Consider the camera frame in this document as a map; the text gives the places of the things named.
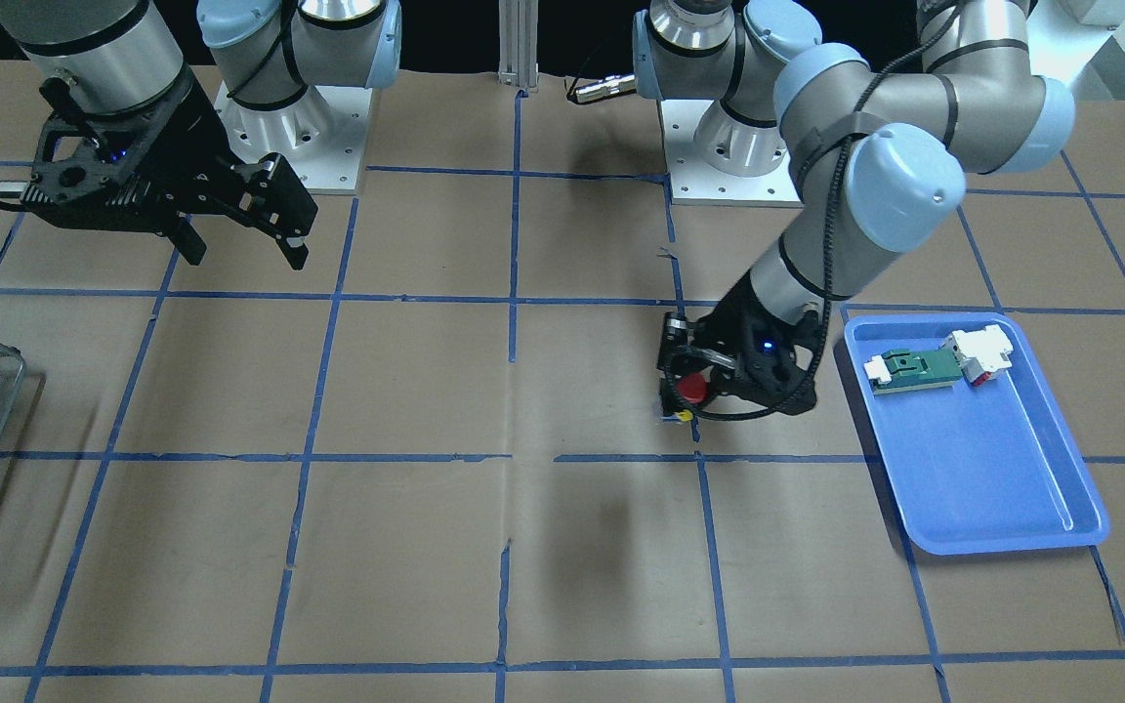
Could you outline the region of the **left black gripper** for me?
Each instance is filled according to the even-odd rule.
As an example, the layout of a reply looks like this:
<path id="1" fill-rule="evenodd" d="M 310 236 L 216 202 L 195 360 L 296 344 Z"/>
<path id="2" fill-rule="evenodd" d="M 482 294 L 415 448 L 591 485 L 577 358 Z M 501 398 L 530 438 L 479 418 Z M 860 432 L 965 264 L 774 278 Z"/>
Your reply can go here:
<path id="1" fill-rule="evenodd" d="M 698 409 L 734 395 L 796 417 L 814 409 L 817 402 L 813 379 L 798 366 L 798 346 L 813 351 L 817 332 L 817 314 L 808 314 L 798 325 L 771 315 L 756 298 L 750 274 L 742 274 L 701 319 L 665 312 L 659 370 L 691 372 L 690 404 Z M 732 357 L 735 372 L 714 366 L 704 349 Z"/>

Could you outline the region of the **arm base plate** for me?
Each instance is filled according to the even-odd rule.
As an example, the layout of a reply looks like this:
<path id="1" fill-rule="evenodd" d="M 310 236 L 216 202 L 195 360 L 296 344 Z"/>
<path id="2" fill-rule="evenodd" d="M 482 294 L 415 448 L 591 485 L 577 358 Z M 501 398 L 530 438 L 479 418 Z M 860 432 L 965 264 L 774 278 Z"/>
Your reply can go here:
<path id="1" fill-rule="evenodd" d="M 230 146 L 248 163 L 282 154 L 312 193 L 354 196 L 378 92 L 352 85 L 310 85 L 297 103 L 255 111 L 234 103 L 219 85 L 214 107 Z"/>
<path id="2" fill-rule="evenodd" d="M 803 206 L 776 126 L 738 121 L 716 100 L 662 100 L 670 199 L 702 206 Z"/>

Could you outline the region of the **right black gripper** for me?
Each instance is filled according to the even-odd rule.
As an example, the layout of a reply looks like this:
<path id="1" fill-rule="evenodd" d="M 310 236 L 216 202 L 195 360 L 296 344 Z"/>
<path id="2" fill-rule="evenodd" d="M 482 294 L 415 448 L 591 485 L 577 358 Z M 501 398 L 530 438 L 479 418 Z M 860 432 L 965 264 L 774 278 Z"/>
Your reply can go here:
<path id="1" fill-rule="evenodd" d="M 318 211 L 308 188 L 277 152 L 241 163 L 192 74 L 179 74 L 147 103 L 108 115 L 76 105 L 61 76 L 46 79 L 39 92 L 51 115 L 22 210 L 61 228 L 168 237 L 194 267 L 207 246 L 184 217 L 219 215 L 271 237 L 292 270 L 307 263 Z"/>

